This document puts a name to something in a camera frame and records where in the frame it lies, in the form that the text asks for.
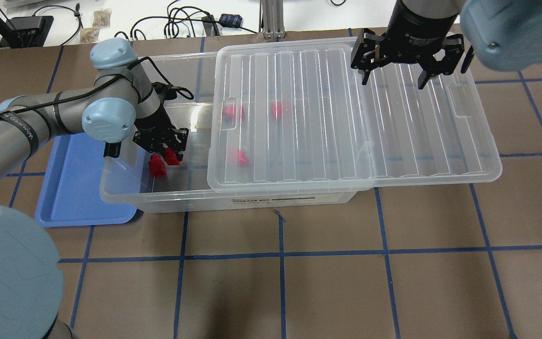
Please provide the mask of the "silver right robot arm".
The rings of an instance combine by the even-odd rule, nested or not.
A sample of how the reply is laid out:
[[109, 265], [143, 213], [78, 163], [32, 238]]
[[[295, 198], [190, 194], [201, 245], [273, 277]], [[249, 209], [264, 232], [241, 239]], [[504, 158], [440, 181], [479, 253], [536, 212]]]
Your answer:
[[423, 89], [474, 57], [499, 72], [542, 64], [542, 0], [398, 0], [385, 33], [362, 30], [351, 67], [366, 85], [379, 67], [419, 65]]

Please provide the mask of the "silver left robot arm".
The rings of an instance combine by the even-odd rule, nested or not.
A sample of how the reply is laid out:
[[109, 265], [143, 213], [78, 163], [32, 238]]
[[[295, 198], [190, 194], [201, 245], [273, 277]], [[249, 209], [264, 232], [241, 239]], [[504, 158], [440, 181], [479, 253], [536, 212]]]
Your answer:
[[[0, 180], [56, 137], [86, 133], [119, 154], [125, 141], [153, 154], [152, 170], [179, 163], [189, 131], [168, 117], [164, 101], [193, 94], [167, 79], [153, 83], [129, 41], [112, 38], [90, 51], [92, 88], [21, 95], [0, 103]], [[0, 205], [0, 339], [73, 339], [60, 320], [63, 272], [51, 236], [32, 217]]]

